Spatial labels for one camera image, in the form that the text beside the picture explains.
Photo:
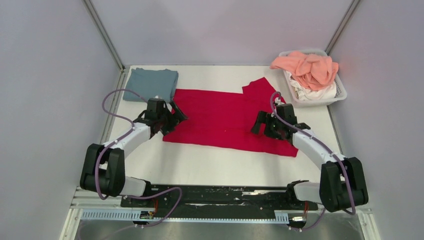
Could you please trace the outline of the red t-shirt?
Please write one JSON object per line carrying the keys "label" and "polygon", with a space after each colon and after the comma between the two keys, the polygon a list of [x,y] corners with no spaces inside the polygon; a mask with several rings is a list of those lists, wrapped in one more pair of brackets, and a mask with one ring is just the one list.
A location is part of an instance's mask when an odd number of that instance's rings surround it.
{"label": "red t-shirt", "polygon": [[177,89],[173,100],[188,119],[163,141],[296,157],[298,149],[288,141],[251,132],[258,113],[271,112],[270,98],[276,90],[269,81],[262,77],[241,89],[242,93]]}

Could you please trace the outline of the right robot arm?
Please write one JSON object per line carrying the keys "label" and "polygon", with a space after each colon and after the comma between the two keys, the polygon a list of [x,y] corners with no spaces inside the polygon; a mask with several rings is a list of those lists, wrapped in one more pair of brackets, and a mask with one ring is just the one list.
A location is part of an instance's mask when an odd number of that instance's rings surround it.
{"label": "right robot arm", "polygon": [[266,137],[288,141],[304,153],[320,170],[319,182],[297,180],[289,183],[286,204],[298,209],[307,202],[322,205],[327,211],[345,211],[353,215],[357,206],[369,202],[369,195],[361,161],[332,151],[306,123],[297,121],[292,104],[277,104],[272,112],[259,111],[251,128]]}

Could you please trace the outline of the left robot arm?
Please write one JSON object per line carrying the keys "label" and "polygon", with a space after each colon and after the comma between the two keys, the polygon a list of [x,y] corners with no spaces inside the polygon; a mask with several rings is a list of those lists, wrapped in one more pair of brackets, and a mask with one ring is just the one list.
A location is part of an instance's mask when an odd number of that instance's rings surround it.
{"label": "left robot arm", "polygon": [[168,104],[160,98],[151,98],[147,108],[132,120],[130,128],[120,137],[103,144],[91,144],[86,151],[80,187],[106,197],[132,196],[141,207],[149,206],[153,193],[146,187],[148,181],[126,175],[125,159],[141,144],[157,133],[163,136],[175,130],[188,117],[175,102]]}

